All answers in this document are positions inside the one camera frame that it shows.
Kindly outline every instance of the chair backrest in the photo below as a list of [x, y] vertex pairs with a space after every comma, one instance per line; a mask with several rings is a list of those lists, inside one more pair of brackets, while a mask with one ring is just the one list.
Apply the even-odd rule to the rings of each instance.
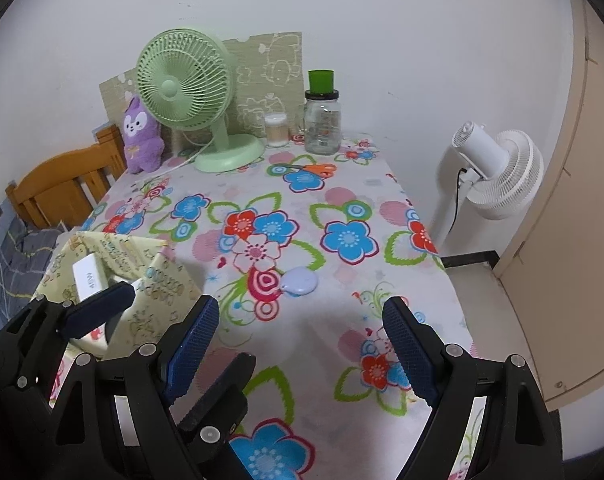
[[107, 168], [117, 179], [124, 170], [124, 144], [118, 127], [107, 126], [96, 134], [98, 142], [82, 150], [62, 153], [42, 162], [16, 186], [9, 184], [6, 195], [20, 218], [39, 228], [82, 225], [93, 207], [80, 179], [99, 202], [111, 185]]

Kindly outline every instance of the orange scissors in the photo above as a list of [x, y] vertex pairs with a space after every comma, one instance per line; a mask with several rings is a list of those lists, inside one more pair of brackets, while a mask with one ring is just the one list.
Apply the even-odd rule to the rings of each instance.
[[314, 173], [321, 178], [329, 178], [338, 169], [335, 164], [311, 164], [308, 166], [297, 166], [295, 164], [278, 164], [282, 168], [294, 168], [295, 170], [308, 171]]

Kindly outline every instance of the glass jar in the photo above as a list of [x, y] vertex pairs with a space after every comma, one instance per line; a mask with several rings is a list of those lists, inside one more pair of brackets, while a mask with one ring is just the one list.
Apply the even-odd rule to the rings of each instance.
[[305, 93], [304, 148], [314, 155], [335, 155], [342, 142], [339, 92]]

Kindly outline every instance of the stuffed animal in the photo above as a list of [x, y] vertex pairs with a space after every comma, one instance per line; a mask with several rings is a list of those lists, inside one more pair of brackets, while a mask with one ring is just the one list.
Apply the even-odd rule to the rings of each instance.
[[157, 170], [164, 151], [160, 123], [144, 108], [138, 96], [131, 99], [127, 111], [124, 112], [122, 131], [128, 172]]

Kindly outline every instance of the table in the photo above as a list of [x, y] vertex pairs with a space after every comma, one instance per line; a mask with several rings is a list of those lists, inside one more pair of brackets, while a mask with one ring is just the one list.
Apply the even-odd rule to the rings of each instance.
[[[180, 155], [157, 173], [189, 154]], [[231, 444], [255, 479], [396, 478], [430, 408], [382, 328], [390, 296], [474, 352], [435, 247], [368, 136], [345, 139], [330, 157], [294, 137], [221, 174], [191, 164], [151, 180], [124, 174], [82, 228], [170, 241], [166, 254], [217, 298], [220, 326], [172, 413], [180, 420], [238, 352], [254, 354], [249, 412]], [[319, 276], [307, 296], [279, 289], [297, 266]], [[468, 468], [482, 409], [478, 400], [452, 478]]]

